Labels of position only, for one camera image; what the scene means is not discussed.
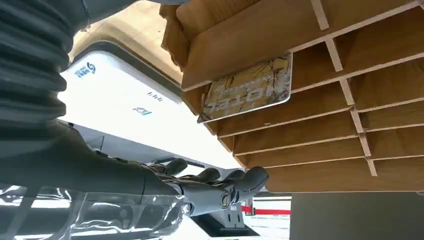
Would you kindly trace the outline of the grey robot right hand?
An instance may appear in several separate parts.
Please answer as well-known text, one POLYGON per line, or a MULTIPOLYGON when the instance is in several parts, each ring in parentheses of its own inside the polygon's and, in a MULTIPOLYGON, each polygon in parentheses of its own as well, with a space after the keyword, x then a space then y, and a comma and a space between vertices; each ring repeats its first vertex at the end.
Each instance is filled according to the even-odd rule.
POLYGON ((0 123, 3 240, 149 240, 255 195, 262 167, 188 179, 90 149, 73 127, 0 123))

